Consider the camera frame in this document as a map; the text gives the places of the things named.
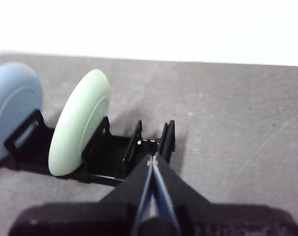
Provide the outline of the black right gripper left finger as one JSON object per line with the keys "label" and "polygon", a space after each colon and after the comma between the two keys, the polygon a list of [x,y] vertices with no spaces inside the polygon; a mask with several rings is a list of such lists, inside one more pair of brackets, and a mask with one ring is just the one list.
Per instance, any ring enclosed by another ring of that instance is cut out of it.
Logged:
{"label": "black right gripper left finger", "polygon": [[46,203],[22,211],[11,236],[130,236],[141,221],[152,157],[97,202]]}

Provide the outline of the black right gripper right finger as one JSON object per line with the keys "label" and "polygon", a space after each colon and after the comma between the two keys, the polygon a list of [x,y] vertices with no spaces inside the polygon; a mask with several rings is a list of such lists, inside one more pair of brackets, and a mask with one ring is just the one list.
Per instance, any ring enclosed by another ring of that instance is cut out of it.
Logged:
{"label": "black right gripper right finger", "polygon": [[265,205],[218,204],[183,181],[159,155],[153,173],[175,229],[182,236],[298,236],[286,211]]}

